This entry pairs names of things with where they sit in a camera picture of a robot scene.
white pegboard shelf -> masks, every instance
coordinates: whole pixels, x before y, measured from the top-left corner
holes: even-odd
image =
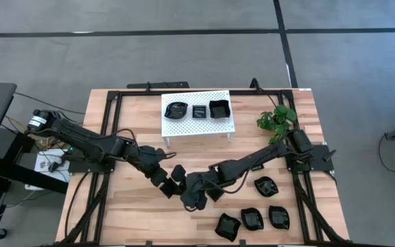
[[[210,118],[209,103],[211,100],[228,100],[231,111],[230,117],[221,119]],[[164,117],[166,107],[173,102],[187,103],[187,113],[182,119],[168,119]],[[193,105],[206,106],[206,118],[193,118]],[[181,137],[201,134],[231,134],[235,132],[229,91],[207,91],[196,93],[172,93],[161,96],[162,137],[169,146],[169,137]]]

potted plant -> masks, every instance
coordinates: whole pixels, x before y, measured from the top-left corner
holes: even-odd
[[[286,108],[285,105],[279,105],[274,112],[262,112],[261,117],[257,119],[257,126],[275,132],[275,135],[269,140],[269,144],[273,144],[280,141],[289,130],[291,125],[287,120],[292,122],[296,120],[295,111]]]

wood grain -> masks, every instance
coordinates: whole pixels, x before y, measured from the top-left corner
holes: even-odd
[[[91,91],[84,120],[85,128],[100,131],[106,94],[107,90]],[[294,99],[300,127],[306,131],[312,142],[323,142],[324,137],[312,92],[294,89]],[[166,152],[177,152],[175,158],[161,163],[169,173],[177,164],[184,166],[188,173],[206,171],[211,164],[229,158],[244,157],[266,146],[269,140],[270,134],[256,126],[256,119],[261,112],[274,109],[267,96],[233,95],[231,103],[236,128],[231,143],[226,141],[226,135],[223,134],[172,137],[171,147],[166,148],[161,138],[160,96],[124,97],[119,128],[133,129],[139,145],[151,145]],[[113,114],[110,115],[109,132],[112,117]],[[254,188],[253,181],[262,176],[272,178],[280,192],[271,198],[260,196]],[[348,239],[335,183],[321,172],[311,172],[311,176],[318,209],[335,231]],[[81,177],[82,174],[71,177],[56,241],[64,237],[69,202]],[[75,197],[69,218],[69,229],[74,227],[84,212],[90,181],[91,176],[88,176]],[[237,188],[239,183],[228,187],[227,190]],[[288,231],[271,226],[267,212],[269,205],[285,207],[289,212],[291,225]],[[240,210],[248,207],[255,207],[261,212],[265,219],[265,229],[252,232],[241,226],[236,241],[245,239],[249,244],[303,243],[294,186],[283,158],[266,163],[265,169],[261,171],[250,173],[245,187],[239,193],[225,194],[217,202],[208,200],[205,210],[193,213],[183,209],[179,197],[174,196],[168,200],[131,165],[117,163],[110,179],[101,244],[145,244],[147,240],[153,241],[154,244],[229,244],[227,239],[219,237],[214,232],[219,216],[227,213],[241,220]],[[315,239],[308,211],[307,217],[311,239]],[[93,238],[94,224],[95,220],[91,221],[88,239]]]

chair wheel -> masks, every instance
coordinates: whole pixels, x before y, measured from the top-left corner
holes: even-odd
[[[0,228],[0,239],[3,239],[4,237],[7,236],[7,230]]]

wooden table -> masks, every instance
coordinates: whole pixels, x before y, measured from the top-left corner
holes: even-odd
[[[85,128],[100,132],[107,91],[91,91],[84,119]],[[294,89],[294,101],[300,127],[306,131],[313,143],[324,142],[312,91]],[[133,129],[139,145],[151,145],[166,152],[177,152],[175,158],[162,161],[160,164],[169,174],[177,164],[182,164],[188,173],[207,171],[209,165],[226,159],[242,158],[265,147],[269,140],[269,134],[256,126],[256,119],[261,112],[274,109],[267,96],[233,95],[231,102],[236,128],[231,143],[227,143],[226,136],[222,134],[180,137],[172,139],[171,147],[166,148],[161,137],[160,96],[125,96],[119,129]],[[271,198],[260,196],[253,181],[262,176],[272,178],[280,192]],[[56,241],[64,238],[64,223],[69,202],[81,177],[82,174],[76,174],[69,182]],[[335,231],[348,239],[335,183],[322,172],[311,172],[311,177],[318,209]],[[85,210],[90,181],[91,175],[88,175],[75,197],[69,218],[69,229],[75,226]],[[239,183],[240,180],[227,190],[237,188]],[[285,207],[289,212],[291,224],[288,231],[271,226],[267,212],[269,205]],[[237,243],[239,239],[245,239],[248,244],[303,244],[294,186],[283,158],[266,163],[265,169],[251,172],[240,192],[235,195],[224,194],[217,202],[208,199],[205,210],[193,213],[184,210],[178,196],[168,200],[131,165],[117,163],[110,178],[101,244],[143,245],[147,240],[153,241],[154,244],[231,244],[214,231],[219,216],[226,213],[241,220],[240,210],[248,207],[255,207],[261,212],[265,228],[262,231],[248,231],[241,226],[236,238]],[[306,214],[311,239],[315,239],[311,214],[307,208]],[[96,218],[97,213],[94,212],[88,240],[93,239]]]

